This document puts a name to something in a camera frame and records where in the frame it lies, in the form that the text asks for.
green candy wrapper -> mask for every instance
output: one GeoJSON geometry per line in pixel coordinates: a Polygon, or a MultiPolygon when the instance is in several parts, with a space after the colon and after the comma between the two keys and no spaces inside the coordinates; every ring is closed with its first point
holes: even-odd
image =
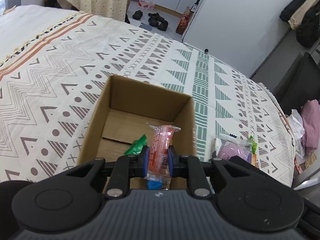
{"type": "Polygon", "coordinates": [[[142,135],[140,139],[135,140],[124,155],[139,155],[144,145],[147,145],[147,137],[145,134],[142,135]]]}

patterned blanket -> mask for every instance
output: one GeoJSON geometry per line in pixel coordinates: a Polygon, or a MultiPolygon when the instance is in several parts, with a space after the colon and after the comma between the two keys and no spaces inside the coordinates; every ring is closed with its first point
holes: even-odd
{"type": "Polygon", "coordinates": [[[39,181],[74,167],[113,74],[192,95],[201,161],[218,134],[253,135],[260,169],[291,185],[292,137],[267,90],[190,46],[83,12],[0,64],[0,181],[39,181]]]}

bedspread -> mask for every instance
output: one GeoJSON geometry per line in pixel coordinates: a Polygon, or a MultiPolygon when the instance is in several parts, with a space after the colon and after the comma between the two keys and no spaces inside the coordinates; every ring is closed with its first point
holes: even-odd
{"type": "Polygon", "coordinates": [[[192,95],[201,161],[214,136],[253,135],[259,168],[291,185],[292,136],[263,86],[188,45],[83,12],[0,64],[0,181],[39,181],[74,167],[113,74],[192,95]]]}

brown dot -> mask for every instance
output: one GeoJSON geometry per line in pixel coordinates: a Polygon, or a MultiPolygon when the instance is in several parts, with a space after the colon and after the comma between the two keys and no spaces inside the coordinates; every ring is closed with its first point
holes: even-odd
{"type": "Polygon", "coordinates": [[[34,176],[38,175],[38,171],[37,171],[36,168],[31,168],[30,171],[31,171],[31,174],[32,174],[32,175],[34,175],[34,176]]]}
{"type": "Polygon", "coordinates": [[[54,136],[58,136],[58,135],[60,134],[60,132],[59,132],[59,130],[54,129],[54,130],[52,130],[52,134],[53,134],[54,136]]]}
{"type": "Polygon", "coordinates": [[[42,155],[47,156],[48,153],[49,153],[49,152],[48,152],[48,150],[47,150],[46,148],[42,148],[42,149],[41,149],[41,154],[42,154],[42,155]]]}

wooden baseboard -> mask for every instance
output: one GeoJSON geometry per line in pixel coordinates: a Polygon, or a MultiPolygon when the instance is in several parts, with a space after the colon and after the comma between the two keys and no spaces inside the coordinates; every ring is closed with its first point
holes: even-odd
{"type": "Polygon", "coordinates": [[[173,10],[170,10],[170,9],[168,9],[168,8],[166,8],[166,7],[162,7],[162,6],[157,5],[157,4],[155,5],[155,9],[157,9],[157,10],[159,10],[159,11],[162,11],[162,12],[166,12],[166,13],[171,14],[171,15],[173,15],[173,16],[176,16],[176,17],[178,17],[178,18],[181,18],[181,17],[182,17],[182,14],[181,14],[181,13],[175,12],[175,11],[173,11],[173,10]]]}

